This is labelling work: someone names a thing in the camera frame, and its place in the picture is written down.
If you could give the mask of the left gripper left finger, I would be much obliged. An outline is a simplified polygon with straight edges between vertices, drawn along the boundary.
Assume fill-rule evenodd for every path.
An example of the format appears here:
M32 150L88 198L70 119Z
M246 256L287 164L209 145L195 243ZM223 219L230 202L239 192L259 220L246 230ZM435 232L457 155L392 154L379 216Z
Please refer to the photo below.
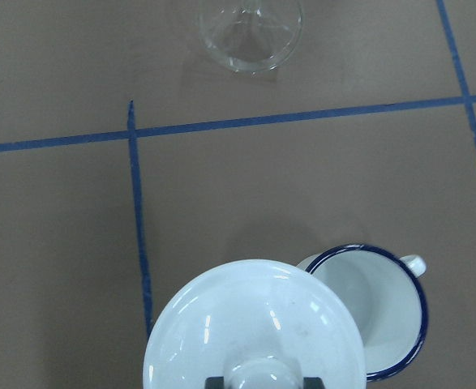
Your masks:
M204 389L224 389L225 388L225 371L219 370L208 376L204 381Z

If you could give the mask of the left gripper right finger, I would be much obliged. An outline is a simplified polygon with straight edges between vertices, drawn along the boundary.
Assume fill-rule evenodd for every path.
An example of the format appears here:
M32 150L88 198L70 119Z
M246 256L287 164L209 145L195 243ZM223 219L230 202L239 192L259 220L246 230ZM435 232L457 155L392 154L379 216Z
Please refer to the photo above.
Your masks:
M303 389L325 389L323 374L320 370L314 368L304 369L302 371Z

